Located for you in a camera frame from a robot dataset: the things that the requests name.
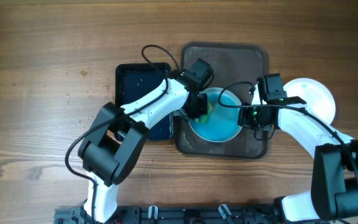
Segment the green and yellow sponge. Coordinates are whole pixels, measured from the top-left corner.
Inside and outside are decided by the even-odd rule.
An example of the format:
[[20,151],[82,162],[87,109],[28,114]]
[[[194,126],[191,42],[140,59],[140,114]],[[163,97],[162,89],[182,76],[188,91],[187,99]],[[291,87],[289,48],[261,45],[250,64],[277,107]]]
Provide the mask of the green and yellow sponge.
[[214,111],[214,105],[212,103],[208,103],[207,114],[203,114],[199,118],[195,118],[194,121],[196,123],[206,124],[209,121],[209,118],[213,111]]

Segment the white plate with blue streaks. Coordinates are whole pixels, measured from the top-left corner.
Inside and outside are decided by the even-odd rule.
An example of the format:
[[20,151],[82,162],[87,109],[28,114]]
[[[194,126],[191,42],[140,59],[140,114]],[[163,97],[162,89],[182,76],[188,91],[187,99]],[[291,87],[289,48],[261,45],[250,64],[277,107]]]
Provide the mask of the white plate with blue streaks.
[[212,112],[200,119],[191,119],[190,127],[201,139],[209,142],[224,142],[234,138],[242,129],[238,124],[239,108],[227,108],[218,102],[222,88],[208,88],[208,103],[213,106]]

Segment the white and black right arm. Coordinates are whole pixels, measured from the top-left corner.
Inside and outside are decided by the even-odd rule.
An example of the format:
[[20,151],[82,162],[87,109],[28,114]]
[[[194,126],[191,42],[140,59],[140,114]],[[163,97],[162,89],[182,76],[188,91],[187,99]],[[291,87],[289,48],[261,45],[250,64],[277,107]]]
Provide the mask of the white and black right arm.
[[358,217],[358,140],[319,119],[298,96],[270,100],[265,105],[243,104],[239,124],[252,129],[273,125],[313,157],[310,190],[278,200],[284,220]]

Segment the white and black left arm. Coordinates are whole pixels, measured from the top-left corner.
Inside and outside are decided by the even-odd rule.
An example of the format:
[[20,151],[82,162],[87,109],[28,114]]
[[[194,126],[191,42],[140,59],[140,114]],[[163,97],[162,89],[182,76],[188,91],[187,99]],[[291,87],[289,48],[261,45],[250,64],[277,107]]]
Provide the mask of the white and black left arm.
[[204,83],[166,78],[142,98],[122,106],[105,104],[91,128],[80,138],[78,156],[89,180],[86,217],[106,223],[117,209],[119,185],[127,178],[140,156],[149,131],[174,111],[192,118],[207,113]]

